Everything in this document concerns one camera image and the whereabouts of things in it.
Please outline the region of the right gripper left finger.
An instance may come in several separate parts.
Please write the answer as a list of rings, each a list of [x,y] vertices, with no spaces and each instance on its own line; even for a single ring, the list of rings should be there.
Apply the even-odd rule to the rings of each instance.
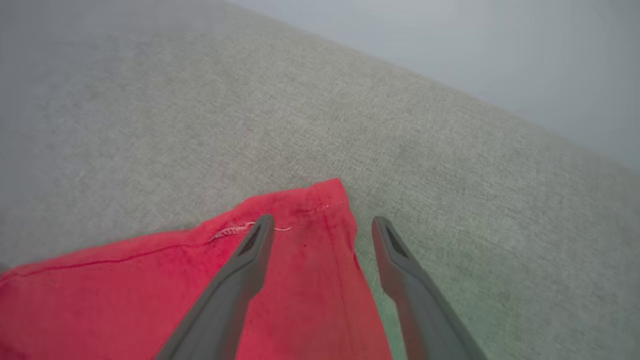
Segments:
[[[155,360],[236,360],[249,304],[265,284],[274,232],[272,215],[253,224]]]

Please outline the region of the red garment with white trim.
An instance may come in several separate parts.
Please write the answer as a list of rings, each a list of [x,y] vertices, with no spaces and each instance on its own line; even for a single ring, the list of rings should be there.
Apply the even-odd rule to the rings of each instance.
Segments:
[[[195,228],[10,269],[0,360],[152,360],[264,214],[274,242],[237,360],[393,360],[338,178],[251,197]]]

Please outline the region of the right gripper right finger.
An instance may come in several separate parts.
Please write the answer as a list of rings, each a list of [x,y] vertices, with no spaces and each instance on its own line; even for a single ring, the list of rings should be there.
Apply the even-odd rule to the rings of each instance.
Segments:
[[[371,223],[381,287],[395,303],[407,360],[488,360],[391,221]]]

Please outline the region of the grey-green fabric sofa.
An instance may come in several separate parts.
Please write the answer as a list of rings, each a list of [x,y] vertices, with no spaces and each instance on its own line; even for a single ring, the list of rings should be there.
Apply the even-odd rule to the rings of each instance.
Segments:
[[[0,0],[0,266],[339,178],[492,360],[640,360],[640,176],[224,0]]]

